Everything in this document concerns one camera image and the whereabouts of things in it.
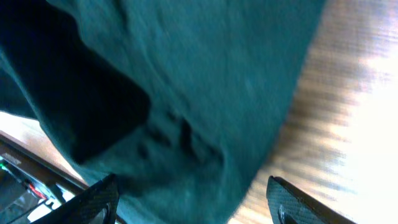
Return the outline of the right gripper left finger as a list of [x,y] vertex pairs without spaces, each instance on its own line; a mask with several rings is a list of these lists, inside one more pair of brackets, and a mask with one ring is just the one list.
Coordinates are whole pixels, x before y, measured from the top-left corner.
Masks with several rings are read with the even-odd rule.
[[110,174],[33,224],[115,224],[118,202],[117,178]]

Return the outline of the black shorts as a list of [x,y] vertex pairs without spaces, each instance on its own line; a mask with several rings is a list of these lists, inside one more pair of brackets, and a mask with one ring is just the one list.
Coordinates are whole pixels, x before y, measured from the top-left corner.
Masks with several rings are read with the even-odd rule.
[[128,223],[226,223],[272,149],[325,3],[1,1],[1,110]]

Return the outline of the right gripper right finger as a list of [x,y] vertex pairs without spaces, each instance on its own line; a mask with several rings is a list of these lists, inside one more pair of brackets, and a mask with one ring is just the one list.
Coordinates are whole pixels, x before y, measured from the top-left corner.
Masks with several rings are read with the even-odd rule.
[[266,198],[276,224],[354,224],[281,177],[268,178]]

